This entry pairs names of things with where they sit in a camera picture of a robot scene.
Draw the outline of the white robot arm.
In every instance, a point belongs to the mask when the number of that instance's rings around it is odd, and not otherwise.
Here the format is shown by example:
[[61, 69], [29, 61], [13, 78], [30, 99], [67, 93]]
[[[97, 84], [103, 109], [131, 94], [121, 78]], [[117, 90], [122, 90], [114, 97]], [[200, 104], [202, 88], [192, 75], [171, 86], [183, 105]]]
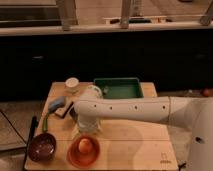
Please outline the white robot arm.
[[191, 131], [187, 171], [213, 171], [213, 97], [105, 99], [87, 86], [74, 102], [79, 127], [91, 130], [99, 118], [125, 119], [186, 128]]

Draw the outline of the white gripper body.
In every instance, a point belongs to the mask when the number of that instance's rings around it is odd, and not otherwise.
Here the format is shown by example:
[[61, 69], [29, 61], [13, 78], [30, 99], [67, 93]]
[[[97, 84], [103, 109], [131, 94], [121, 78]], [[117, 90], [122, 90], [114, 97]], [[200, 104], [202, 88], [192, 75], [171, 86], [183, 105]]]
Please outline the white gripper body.
[[97, 134], [101, 131], [100, 120], [93, 117], [79, 116], [77, 119], [78, 130], [81, 133]]

